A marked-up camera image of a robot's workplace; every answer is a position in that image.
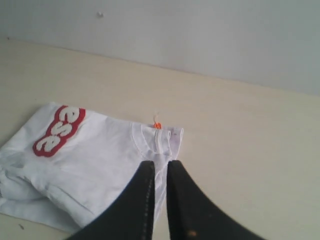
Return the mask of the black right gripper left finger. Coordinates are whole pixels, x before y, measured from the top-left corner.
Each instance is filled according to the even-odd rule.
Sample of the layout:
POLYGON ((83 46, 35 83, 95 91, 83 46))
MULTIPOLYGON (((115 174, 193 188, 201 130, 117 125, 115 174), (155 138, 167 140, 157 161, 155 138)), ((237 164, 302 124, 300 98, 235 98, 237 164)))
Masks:
POLYGON ((118 198, 70 240, 151 240, 155 212, 155 165, 143 161, 118 198))

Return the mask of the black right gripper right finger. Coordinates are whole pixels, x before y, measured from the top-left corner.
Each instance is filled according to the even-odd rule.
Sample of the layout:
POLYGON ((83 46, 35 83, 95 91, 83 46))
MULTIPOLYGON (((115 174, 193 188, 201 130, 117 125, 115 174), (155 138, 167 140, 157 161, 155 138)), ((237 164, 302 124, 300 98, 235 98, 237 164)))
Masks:
POLYGON ((171 240, 261 240, 216 206, 182 162, 167 167, 166 208, 171 240))

